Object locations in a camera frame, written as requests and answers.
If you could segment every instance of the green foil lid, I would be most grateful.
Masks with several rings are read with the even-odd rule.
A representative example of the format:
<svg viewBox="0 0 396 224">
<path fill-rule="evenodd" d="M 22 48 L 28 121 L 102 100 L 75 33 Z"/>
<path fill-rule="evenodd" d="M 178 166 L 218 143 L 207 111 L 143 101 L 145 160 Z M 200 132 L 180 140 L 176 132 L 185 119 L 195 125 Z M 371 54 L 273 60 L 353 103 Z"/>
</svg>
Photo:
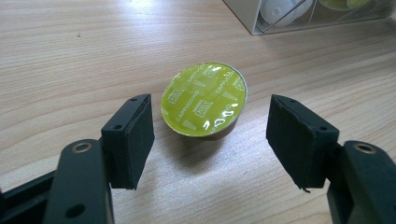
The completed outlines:
<svg viewBox="0 0 396 224">
<path fill-rule="evenodd" d="M 203 137 L 227 128 L 248 97 L 241 74 L 223 63 L 199 63 L 173 78 L 163 93 L 163 119 L 178 133 Z"/>
</svg>

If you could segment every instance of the wooden table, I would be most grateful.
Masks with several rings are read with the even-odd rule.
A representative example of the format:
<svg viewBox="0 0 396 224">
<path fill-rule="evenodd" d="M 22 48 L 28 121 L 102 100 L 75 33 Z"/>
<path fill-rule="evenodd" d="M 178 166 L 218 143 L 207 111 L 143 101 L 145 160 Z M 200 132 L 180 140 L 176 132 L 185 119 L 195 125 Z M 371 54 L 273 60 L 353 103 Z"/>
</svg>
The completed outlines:
<svg viewBox="0 0 396 224">
<path fill-rule="evenodd" d="M 152 94 L 156 140 L 137 191 L 113 189 L 117 223 L 331 223 L 325 189 L 294 185 L 265 139 L 271 94 L 299 100 L 396 161 L 396 25 L 367 21 L 252 36 L 220 0 L 0 2 L 0 187 L 56 169 L 100 137 L 128 98 Z M 223 62 L 248 84 L 217 142 L 171 131 L 163 90 L 184 68 Z"/>
</svg>

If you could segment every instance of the coffee pod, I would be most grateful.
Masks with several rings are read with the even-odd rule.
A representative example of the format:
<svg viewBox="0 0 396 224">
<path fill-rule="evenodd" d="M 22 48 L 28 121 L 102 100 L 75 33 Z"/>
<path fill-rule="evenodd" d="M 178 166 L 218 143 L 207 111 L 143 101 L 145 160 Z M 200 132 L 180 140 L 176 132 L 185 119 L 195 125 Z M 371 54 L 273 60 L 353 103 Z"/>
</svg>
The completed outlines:
<svg viewBox="0 0 396 224">
<path fill-rule="evenodd" d="M 224 63 L 188 67 L 163 93 L 163 119 L 175 132 L 218 140 L 233 130 L 248 98 L 242 75 Z"/>
</svg>

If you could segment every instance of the tabletop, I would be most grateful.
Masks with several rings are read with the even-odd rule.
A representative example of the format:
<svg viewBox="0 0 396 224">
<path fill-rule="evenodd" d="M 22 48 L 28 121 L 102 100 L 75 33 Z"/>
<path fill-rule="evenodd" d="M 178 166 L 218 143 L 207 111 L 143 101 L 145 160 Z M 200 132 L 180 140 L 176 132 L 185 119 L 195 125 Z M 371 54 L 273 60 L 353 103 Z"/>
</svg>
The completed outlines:
<svg viewBox="0 0 396 224">
<path fill-rule="evenodd" d="M 220 0 L 0 2 L 0 187 L 57 167 L 62 149 L 151 93 L 155 142 L 137 190 L 113 189 L 116 223 L 332 223 L 326 191 L 299 190 L 265 138 L 288 96 L 396 161 L 396 25 L 365 21 L 251 35 Z M 232 65 L 248 86 L 235 129 L 190 139 L 163 121 L 184 68 Z"/>
</svg>

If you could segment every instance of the wood grain surface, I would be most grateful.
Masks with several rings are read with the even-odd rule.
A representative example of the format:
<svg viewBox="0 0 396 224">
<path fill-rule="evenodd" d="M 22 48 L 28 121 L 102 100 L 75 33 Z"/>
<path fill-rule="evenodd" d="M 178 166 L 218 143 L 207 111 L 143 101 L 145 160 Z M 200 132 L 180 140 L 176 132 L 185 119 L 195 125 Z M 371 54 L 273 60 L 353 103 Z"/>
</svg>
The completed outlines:
<svg viewBox="0 0 396 224">
<path fill-rule="evenodd" d="M 248 102 L 204 142 L 161 115 L 173 76 L 234 66 Z M 152 94 L 154 146 L 138 189 L 114 189 L 117 223 L 332 223 L 325 189 L 298 190 L 265 139 L 271 94 L 294 98 L 396 161 L 396 25 L 366 21 L 252 36 L 221 0 L 0 1 L 0 187 L 56 169 L 62 149 L 128 98 Z"/>
</svg>

